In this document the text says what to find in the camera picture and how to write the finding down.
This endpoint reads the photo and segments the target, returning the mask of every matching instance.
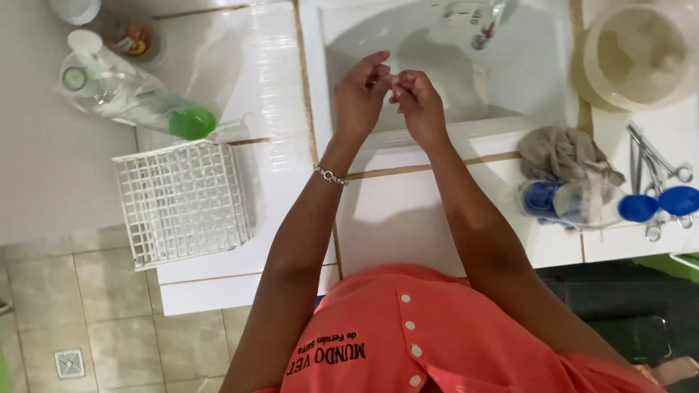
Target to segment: coral scrub top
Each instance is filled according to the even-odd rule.
[[[664,392],[641,373],[558,354],[472,290],[415,265],[363,271],[322,300],[281,387],[261,392]]]

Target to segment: hand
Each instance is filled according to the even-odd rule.
[[[403,71],[391,81],[394,95],[390,103],[398,103],[398,113],[412,138],[427,151],[449,144],[442,98],[422,71]]]
[[[388,50],[364,57],[335,85],[335,106],[340,136],[361,145],[379,120],[384,97],[391,87],[391,67],[381,64]]]

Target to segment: floor drain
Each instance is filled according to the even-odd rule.
[[[85,376],[85,365],[82,362],[82,351],[65,350],[53,354],[56,360],[56,372],[59,379],[80,378]]]

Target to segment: white wire basket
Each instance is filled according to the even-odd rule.
[[[112,160],[137,271],[252,238],[232,146],[195,141]]]

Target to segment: white wall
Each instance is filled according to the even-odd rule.
[[[134,129],[92,118],[54,91],[71,28],[41,0],[0,12],[0,245],[123,222],[110,158]]]

